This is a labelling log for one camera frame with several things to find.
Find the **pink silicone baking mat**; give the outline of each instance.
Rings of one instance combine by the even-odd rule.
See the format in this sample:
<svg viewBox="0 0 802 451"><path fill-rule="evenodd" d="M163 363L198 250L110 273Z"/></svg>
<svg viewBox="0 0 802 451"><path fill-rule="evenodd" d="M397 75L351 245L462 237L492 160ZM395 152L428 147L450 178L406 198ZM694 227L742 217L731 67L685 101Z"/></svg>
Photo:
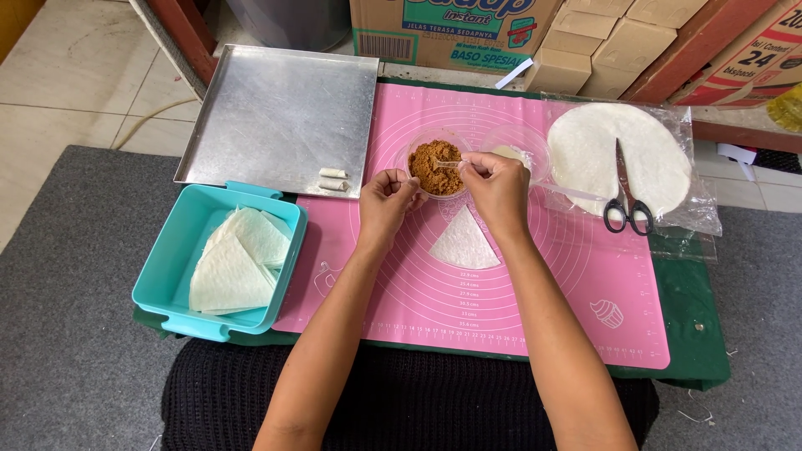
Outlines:
<svg viewBox="0 0 802 451"><path fill-rule="evenodd" d="M478 149L499 124L542 131L542 102L380 83L366 177L396 167L396 154L421 129L446 126ZM670 361L649 245L628 228L611 234L598 219L546 209L531 191L529 229L555 279L606 364L663 369ZM356 245L358 202L298 197L309 212L298 263L273 328L303 331ZM502 264L465 270L428 251L463 205ZM627 249L625 253L614 249ZM429 201L407 216L383 263L363 338L526 356L504 259L469 194Z"/></svg>

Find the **cardboard box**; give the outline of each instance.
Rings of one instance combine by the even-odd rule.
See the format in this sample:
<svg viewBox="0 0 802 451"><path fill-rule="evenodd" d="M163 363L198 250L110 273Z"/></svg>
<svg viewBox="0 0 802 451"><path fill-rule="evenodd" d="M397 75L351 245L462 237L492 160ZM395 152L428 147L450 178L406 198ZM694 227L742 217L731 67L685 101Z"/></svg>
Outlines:
<svg viewBox="0 0 802 451"><path fill-rule="evenodd" d="M567 0L565 5L575 11L600 14L610 17L623 17L633 0Z"/></svg>
<svg viewBox="0 0 802 451"><path fill-rule="evenodd" d="M590 77L590 57L541 47L526 71L524 89L576 95Z"/></svg>
<svg viewBox="0 0 802 451"><path fill-rule="evenodd" d="M563 6L557 12L557 15L554 16L551 27L554 30L573 33L575 35L607 39L616 21L617 19L615 17L582 13Z"/></svg>
<svg viewBox="0 0 802 451"><path fill-rule="evenodd" d="M540 46L561 0L351 0L354 52L507 74Z"/></svg>
<svg viewBox="0 0 802 451"><path fill-rule="evenodd" d="M579 90L579 95L598 99L617 99L640 76L639 72L622 71L593 64L593 73Z"/></svg>
<svg viewBox="0 0 802 451"><path fill-rule="evenodd" d="M601 43L602 39L599 38L565 33L564 31L554 30L552 27L546 33L546 37L543 38L541 47L591 56Z"/></svg>
<svg viewBox="0 0 802 451"><path fill-rule="evenodd" d="M626 17L669 28L682 28L707 0L635 0Z"/></svg>
<svg viewBox="0 0 802 451"><path fill-rule="evenodd" d="M677 105L756 107L800 82L802 2L779 0L668 100Z"/></svg>
<svg viewBox="0 0 802 451"><path fill-rule="evenodd" d="M620 18L610 37L593 54L593 64L640 73L676 38L673 28Z"/></svg>

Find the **gray mat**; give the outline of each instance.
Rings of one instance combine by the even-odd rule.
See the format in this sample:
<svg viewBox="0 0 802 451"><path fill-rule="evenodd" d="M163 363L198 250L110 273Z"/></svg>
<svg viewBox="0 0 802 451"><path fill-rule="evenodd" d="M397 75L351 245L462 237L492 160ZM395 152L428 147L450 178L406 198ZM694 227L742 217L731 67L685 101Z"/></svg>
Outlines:
<svg viewBox="0 0 802 451"><path fill-rule="evenodd" d="M722 207L710 265L732 378L694 398L658 385L660 416L644 450L802 449L802 215Z"/></svg>
<svg viewBox="0 0 802 451"><path fill-rule="evenodd" d="M70 146L0 254L0 449L147 451L183 342L131 320L178 158Z"/></svg>
<svg viewBox="0 0 802 451"><path fill-rule="evenodd" d="M147 450L181 346L131 320L131 288L178 194L177 158L71 146L0 254L0 450ZM710 266L732 380L658 384L646 451L802 449L802 215L722 208Z"/></svg>

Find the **black scissors handle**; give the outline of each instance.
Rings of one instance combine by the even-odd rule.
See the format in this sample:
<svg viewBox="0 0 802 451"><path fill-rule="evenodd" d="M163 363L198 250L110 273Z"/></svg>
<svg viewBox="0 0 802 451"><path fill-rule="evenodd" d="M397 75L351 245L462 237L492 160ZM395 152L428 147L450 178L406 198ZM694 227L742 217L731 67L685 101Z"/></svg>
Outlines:
<svg viewBox="0 0 802 451"><path fill-rule="evenodd" d="M610 224L610 210L616 210L621 214L621 227L616 229ZM643 229L638 227L638 223L635 221L635 212L641 212L644 216L646 216L646 226ZM637 235L645 237L646 235L652 233L654 230L654 217L651 214L651 210L649 207L646 206L641 201L635 201L633 203L630 214L626 214L626 210L624 209L624 205L621 205L621 202L618 199L610 199L605 205L604 208L604 225L610 232L614 234L619 234L624 231L626 228L626 223L629 222L632 226L632 230L635 231Z"/></svg>

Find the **container handle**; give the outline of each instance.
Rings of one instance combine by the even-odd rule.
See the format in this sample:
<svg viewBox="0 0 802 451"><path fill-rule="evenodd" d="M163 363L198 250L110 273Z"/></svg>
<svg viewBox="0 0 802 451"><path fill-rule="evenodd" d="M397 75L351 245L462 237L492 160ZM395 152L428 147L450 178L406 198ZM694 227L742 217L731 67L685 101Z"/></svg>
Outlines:
<svg viewBox="0 0 802 451"><path fill-rule="evenodd" d="M268 197L270 199L280 199L284 197L284 193L275 189L265 188L264 186L250 185L240 181L227 181L225 182L226 189L232 191L239 191L240 193L253 194L255 196Z"/></svg>
<svg viewBox="0 0 802 451"><path fill-rule="evenodd" d="M188 335L221 343L231 339L225 325L207 321L205 319L182 316L170 318L161 324L161 328L177 334Z"/></svg>

